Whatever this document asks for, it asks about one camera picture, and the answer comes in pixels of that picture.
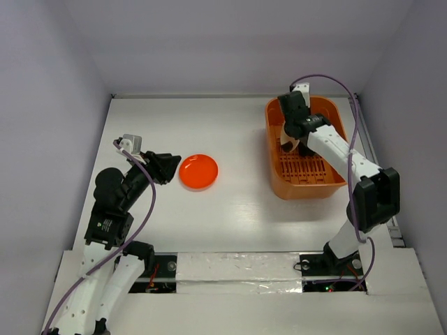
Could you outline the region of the cream white plate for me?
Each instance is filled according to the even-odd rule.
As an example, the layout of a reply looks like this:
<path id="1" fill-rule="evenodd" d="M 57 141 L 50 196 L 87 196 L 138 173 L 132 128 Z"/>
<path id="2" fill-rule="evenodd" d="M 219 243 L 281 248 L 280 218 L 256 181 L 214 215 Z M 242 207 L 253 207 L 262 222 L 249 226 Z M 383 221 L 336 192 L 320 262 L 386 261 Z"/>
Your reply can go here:
<path id="1" fill-rule="evenodd" d="M 300 141 L 286 134 L 284 127 L 281 128 L 280 133 L 280 147 L 285 153 L 290 153 L 297 149 Z"/>

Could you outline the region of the orange plastic plate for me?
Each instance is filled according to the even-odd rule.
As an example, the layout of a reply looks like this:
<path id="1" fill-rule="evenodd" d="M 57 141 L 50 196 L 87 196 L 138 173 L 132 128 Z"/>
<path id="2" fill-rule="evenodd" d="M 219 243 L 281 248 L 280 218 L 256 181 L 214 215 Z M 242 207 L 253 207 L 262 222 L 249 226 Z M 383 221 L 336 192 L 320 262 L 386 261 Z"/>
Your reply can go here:
<path id="1" fill-rule="evenodd" d="M 185 158 L 179 167 L 179 179 L 193 191 L 201 191 L 212 186 L 219 175 L 219 166 L 210 156 L 194 154 Z"/>

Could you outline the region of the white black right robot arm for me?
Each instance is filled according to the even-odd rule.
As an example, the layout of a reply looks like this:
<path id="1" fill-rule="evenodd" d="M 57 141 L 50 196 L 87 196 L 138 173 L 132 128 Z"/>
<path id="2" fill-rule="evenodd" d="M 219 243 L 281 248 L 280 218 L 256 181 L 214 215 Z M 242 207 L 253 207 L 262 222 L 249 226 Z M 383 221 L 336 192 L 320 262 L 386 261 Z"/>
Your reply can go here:
<path id="1" fill-rule="evenodd" d="M 295 89 L 278 96 L 284 116 L 281 148 L 291 151 L 303 145 L 329 163 L 349 187 L 346 222 L 325 244 L 315 264 L 336 274 L 358 251 L 371 241 L 371 233 L 400 211 L 400 175 L 367 160 L 347 142 L 321 113 L 310 111 L 306 94 Z"/>

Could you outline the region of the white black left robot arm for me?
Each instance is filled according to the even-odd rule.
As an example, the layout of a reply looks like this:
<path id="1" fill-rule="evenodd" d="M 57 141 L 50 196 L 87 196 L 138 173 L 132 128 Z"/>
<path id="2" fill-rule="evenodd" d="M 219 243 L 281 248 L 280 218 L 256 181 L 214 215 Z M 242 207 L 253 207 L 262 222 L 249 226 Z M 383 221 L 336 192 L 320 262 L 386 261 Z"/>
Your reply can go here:
<path id="1" fill-rule="evenodd" d="M 128 235 L 130 209 L 146 188 L 169 183 L 181 158 L 152 151 L 124 155 L 131 163 L 127 173 L 109 167 L 95 179 L 78 279 L 57 303 L 44 334 L 109 334 L 135 281 L 156 271 L 154 247 Z"/>

